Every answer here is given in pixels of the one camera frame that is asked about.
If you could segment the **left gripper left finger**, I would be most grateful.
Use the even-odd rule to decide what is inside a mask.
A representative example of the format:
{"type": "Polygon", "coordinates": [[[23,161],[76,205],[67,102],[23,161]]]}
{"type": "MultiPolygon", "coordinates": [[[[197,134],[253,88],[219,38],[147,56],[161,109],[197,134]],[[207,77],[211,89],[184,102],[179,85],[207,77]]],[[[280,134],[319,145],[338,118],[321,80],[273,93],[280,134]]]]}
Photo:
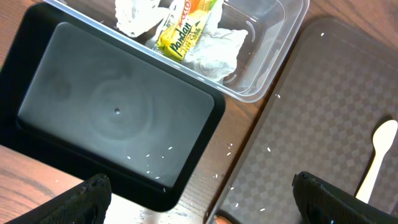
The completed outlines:
{"type": "Polygon", "coordinates": [[[111,184],[96,174],[8,224],[103,224],[111,203],[111,184]]]}

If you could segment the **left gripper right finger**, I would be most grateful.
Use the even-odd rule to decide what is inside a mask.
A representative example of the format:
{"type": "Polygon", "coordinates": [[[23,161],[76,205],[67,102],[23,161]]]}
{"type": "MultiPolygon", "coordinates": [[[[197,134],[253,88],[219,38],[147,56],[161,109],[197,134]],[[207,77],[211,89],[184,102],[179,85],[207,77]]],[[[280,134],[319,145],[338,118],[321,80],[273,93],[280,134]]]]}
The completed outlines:
{"type": "Polygon", "coordinates": [[[397,224],[397,218],[334,185],[300,172],[292,181],[295,203],[307,224],[397,224]]]}

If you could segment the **yellow plastic spoon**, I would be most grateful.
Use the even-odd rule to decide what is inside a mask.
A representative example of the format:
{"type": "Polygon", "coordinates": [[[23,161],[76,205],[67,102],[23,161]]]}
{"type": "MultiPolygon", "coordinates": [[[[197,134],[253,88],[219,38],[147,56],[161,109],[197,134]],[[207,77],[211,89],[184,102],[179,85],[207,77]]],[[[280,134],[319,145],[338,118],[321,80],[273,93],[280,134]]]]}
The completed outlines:
{"type": "Polygon", "coordinates": [[[374,132],[372,142],[375,155],[368,173],[356,194],[358,200],[364,203],[369,202],[384,156],[391,148],[396,134],[397,121],[393,119],[382,123],[374,132]]]}

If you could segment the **white tissue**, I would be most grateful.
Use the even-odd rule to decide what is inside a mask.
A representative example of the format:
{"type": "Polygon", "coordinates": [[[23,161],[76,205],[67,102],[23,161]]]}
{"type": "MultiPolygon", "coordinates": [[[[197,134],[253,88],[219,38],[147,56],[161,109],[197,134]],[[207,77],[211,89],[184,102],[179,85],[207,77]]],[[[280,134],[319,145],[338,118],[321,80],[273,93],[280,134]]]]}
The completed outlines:
{"type": "Polygon", "coordinates": [[[140,36],[169,13],[159,4],[160,0],[115,0],[116,27],[129,37],[140,36]]]}
{"type": "Polygon", "coordinates": [[[219,28],[223,0],[217,0],[195,46],[186,53],[181,64],[207,77],[221,82],[237,68],[237,56],[248,31],[219,28]]]}

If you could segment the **yellow green snack wrapper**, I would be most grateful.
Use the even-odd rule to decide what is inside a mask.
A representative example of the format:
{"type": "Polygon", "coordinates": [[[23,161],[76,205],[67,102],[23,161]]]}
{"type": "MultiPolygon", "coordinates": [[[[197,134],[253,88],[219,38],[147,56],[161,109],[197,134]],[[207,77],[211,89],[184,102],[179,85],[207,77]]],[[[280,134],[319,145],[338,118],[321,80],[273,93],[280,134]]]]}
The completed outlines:
{"type": "Polygon", "coordinates": [[[153,49],[176,61],[196,45],[216,0],[174,1],[160,26],[153,49]]]}

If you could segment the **clear plastic waste bin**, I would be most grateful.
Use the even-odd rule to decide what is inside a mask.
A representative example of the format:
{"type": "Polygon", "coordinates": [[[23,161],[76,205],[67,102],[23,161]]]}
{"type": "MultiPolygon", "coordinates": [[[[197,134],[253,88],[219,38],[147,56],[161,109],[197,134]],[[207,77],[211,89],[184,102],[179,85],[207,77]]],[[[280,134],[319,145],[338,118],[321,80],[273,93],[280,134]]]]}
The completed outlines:
{"type": "Polygon", "coordinates": [[[221,28],[248,32],[237,56],[237,68],[227,77],[214,82],[177,62],[167,59],[144,44],[154,30],[140,37],[128,37],[117,23],[131,14],[129,1],[64,0],[50,5],[127,43],[141,52],[181,70],[188,76],[216,88],[233,98],[252,103],[270,87],[310,5],[309,1],[225,1],[222,5],[221,28]]]}

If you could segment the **dark brown serving tray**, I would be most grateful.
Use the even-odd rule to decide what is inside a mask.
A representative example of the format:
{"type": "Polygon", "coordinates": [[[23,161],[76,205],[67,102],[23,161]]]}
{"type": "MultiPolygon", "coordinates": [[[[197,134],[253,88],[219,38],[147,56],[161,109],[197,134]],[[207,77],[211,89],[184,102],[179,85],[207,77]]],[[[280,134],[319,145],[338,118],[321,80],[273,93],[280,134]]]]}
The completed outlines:
{"type": "Polygon", "coordinates": [[[292,181],[307,171],[354,195],[372,136],[397,118],[397,52],[334,18],[301,33],[214,215],[301,223],[292,181]]]}

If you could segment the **orange carrot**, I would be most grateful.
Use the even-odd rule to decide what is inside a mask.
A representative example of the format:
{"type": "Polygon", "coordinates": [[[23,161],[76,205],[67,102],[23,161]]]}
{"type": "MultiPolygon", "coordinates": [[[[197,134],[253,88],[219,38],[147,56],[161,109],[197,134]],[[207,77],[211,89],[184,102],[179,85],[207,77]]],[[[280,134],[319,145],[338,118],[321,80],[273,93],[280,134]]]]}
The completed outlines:
{"type": "Polygon", "coordinates": [[[216,224],[232,224],[227,218],[215,215],[214,220],[216,224]]]}

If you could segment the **black plastic bin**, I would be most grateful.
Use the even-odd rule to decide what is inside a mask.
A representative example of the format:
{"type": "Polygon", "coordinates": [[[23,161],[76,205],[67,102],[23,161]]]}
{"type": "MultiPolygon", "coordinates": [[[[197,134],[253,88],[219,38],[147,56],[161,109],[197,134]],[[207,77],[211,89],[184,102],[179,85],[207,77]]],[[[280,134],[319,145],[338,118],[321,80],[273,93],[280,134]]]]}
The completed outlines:
{"type": "Polygon", "coordinates": [[[216,89],[85,22],[29,7],[1,68],[1,144],[156,212],[178,203],[226,108],[216,89]]]}

